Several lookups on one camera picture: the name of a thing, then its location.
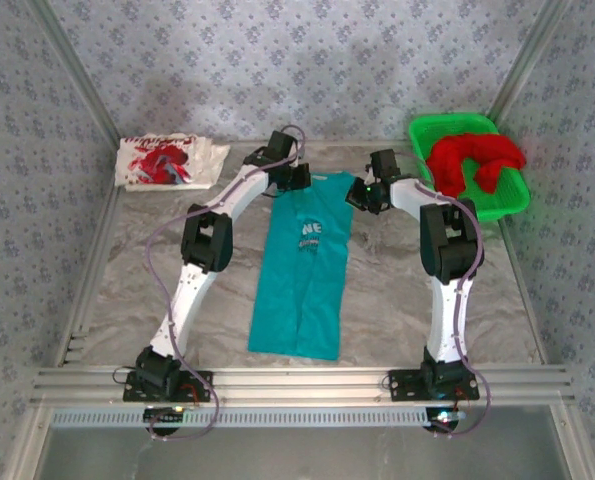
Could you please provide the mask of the teal t-shirt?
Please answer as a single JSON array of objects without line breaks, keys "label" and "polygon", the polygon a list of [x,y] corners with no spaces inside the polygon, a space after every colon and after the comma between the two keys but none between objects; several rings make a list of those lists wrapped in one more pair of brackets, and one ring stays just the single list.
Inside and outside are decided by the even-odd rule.
[{"label": "teal t-shirt", "polygon": [[273,201],[248,350],[335,361],[353,209],[354,177],[316,173]]}]

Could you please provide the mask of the white t-shirt with red print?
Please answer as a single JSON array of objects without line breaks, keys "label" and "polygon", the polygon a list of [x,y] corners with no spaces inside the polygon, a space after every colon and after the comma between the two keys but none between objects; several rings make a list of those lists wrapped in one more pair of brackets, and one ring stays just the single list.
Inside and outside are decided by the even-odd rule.
[{"label": "white t-shirt with red print", "polygon": [[228,145],[194,134],[147,134],[120,140],[114,184],[128,191],[206,190],[221,175]]}]

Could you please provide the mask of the green plastic basket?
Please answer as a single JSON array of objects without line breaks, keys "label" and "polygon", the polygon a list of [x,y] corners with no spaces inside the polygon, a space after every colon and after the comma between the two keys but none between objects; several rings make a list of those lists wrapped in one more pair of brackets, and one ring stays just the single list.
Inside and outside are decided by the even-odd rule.
[{"label": "green plastic basket", "polygon": [[[413,151],[418,157],[421,177],[434,187],[433,178],[426,165],[433,145],[443,137],[472,134],[500,134],[487,117],[475,113],[450,113],[420,116],[410,123],[408,133]],[[504,168],[494,194],[486,194],[474,181],[477,164],[470,159],[463,163],[466,190],[459,198],[469,198],[476,206],[482,222],[496,221],[506,215],[516,214],[528,206],[530,193],[521,170]]]}]

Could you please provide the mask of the black controller board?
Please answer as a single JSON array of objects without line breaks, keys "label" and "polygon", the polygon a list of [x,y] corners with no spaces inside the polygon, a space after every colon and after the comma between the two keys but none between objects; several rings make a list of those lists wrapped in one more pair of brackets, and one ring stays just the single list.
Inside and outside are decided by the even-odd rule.
[{"label": "black controller board", "polygon": [[178,407],[146,408],[142,414],[142,422],[147,431],[156,437],[169,437],[176,433],[182,425],[184,410]]},{"label": "black controller board", "polygon": [[428,424],[425,429],[437,434],[452,434],[466,414],[458,409],[447,407],[429,407],[426,409]]}]

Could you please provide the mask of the grey metal lower panel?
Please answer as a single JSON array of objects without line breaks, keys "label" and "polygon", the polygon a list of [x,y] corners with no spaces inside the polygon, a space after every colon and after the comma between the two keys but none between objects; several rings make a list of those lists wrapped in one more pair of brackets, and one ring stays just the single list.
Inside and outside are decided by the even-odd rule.
[{"label": "grey metal lower panel", "polygon": [[571,480],[557,448],[521,436],[411,428],[217,429],[156,442],[140,429],[57,429],[37,480]]}]

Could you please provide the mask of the aluminium back rail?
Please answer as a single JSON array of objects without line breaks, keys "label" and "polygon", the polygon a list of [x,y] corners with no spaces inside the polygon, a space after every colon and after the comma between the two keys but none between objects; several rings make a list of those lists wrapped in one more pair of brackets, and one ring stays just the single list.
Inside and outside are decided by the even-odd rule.
[{"label": "aluminium back rail", "polygon": [[[266,145],[266,140],[240,140],[228,141],[232,147],[255,148]],[[396,140],[307,140],[306,147],[386,147],[386,148],[411,148],[412,142],[409,139]]]}]

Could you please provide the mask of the aluminium mounting rail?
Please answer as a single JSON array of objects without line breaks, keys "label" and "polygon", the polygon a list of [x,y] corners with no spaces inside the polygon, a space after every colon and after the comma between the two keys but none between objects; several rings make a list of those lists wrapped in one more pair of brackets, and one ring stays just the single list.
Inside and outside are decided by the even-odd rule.
[{"label": "aluminium mounting rail", "polygon": [[[213,386],[226,407],[384,407],[391,403],[380,368],[217,368]],[[480,368],[493,406],[571,404],[565,367],[488,364]],[[45,368],[30,393],[35,405],[107,406],[122,402],[128,370],[116,366]]]}]

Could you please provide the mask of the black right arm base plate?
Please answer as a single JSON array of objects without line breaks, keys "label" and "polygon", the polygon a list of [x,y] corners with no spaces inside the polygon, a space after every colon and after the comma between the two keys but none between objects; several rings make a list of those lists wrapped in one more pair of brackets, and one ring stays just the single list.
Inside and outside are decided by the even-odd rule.
[{"label": "black right arm base plate", "polygon": [[387,387],[393,402],[479,400],[480,390],[472,374],[457,379],[436,379],[417,369],[390,370]]}]

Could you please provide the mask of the aluminium frame post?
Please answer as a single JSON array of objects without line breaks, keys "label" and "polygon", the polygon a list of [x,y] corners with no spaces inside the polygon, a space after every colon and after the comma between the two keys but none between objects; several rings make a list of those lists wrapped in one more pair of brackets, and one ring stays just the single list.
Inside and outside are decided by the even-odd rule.
[{"label": "aluminium frame post", "polygon": [[25,0],[106,143],[117,150],[120,135],[97,89],[48,0]]},{"label": "aluminium frame post", "polygon": [[487,117],[499,125],[507,117],[513,103],[529,80],[532,70],[546,50],[557,26],[573,0],[544,0],[523,40],[521,48],[487,112]]}]

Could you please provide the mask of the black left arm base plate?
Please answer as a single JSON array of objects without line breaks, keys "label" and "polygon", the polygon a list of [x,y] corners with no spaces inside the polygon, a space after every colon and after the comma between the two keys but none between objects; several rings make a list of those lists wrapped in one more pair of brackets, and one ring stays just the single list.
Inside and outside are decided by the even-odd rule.
[{"label": "black left arm base plate", "polygon": [[211,393],[205,383],[213,383],[213,373],[199,371],[202,381],[188,371],[148,377],[143,372],[130,372],[125,380],[124,402],[208,403]]}]

